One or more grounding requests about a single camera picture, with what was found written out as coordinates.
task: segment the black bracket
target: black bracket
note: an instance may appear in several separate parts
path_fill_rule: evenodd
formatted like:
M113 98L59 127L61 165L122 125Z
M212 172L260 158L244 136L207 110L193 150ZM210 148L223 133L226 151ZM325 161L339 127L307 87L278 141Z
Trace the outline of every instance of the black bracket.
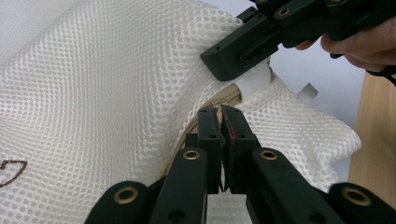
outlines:
M235 79L275 53L279 44L293 48L305 40L329 34L346 39L396 16L394 0L256 0L238 18L244 25L201 54L220 81ZM396 66L374 76L396 85Z
M116 184L85 223L205 223L207 194L223 189L221 164L225 188L247 195L254 224L396 222L396 211L367 189L341 183L325 193L309 185L281 152L260 146L241 110L224 105L221 127L213 107L198 111L198 133L186 136L166 177L149 187Z

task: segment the mesh laundry bag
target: mesh laundry bag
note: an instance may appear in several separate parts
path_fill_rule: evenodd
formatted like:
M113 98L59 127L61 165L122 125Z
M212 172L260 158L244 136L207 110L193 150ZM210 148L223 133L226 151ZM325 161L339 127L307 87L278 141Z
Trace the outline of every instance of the mesh laundry bag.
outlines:
M183 0L68 7L1 58L0 223L81 223L112 185L153 183L197 109L233 84L199 58L241 25L221 10ZM259 73L266 63L240 79ZM336 181L330 163L360 146L277 78L238 107L262 145L320 189ZM208 223L249 223L243 200L210 196Z

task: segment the red marking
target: red marking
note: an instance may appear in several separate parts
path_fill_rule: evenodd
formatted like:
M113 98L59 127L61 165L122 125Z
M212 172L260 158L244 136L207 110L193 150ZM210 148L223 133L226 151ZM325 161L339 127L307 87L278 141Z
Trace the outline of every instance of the red marking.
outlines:
M223 116L224 116L225 120L227 121L228 126L230 127L231 140L235 141L237 134L236 134L235 128L233 127L233 122L231 121L230 116L224 110L223 110Z

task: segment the finger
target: finger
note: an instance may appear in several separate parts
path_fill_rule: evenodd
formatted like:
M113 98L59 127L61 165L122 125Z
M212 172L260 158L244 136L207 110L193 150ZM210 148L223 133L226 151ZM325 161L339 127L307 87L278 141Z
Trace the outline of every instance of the finger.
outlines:
M373 71L373 72L380 72L382 70L385 69L385 65L384 64L377 64L377 63L366 63L363 62L357 58L355 58L353 55L345 55L346 59L352 63L353 65L359 67L359 68L363 68L369 71Z
M307 40L307 41L305 41L305 42L303 42L303 43L297 45L297 46L296 46L296 49L298 49L298 50L309 49L309 48L310 48L312 45L314 45L314 44L315 44L315 41L309 41L309 40Z
M396 65L396 49L385 50L371 54L352 54L365 63Z
M369 54L396 48L396 17L365 29L343 41L332 41L328 35L321 39L322 47L337 54Z

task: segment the white tag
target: white tag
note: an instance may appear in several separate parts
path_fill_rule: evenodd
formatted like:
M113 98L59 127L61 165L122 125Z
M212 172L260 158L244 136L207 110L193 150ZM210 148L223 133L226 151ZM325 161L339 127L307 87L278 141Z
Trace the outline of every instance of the white tag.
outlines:
M248 101L254 94L271 84L271 71L267 64L257 66L249 74L235 81L242 95L242 102Z
M311 83L306 84L306 86L297 93L297 98L306 104L311 104L311 102L317 97L318 90L311 85Z

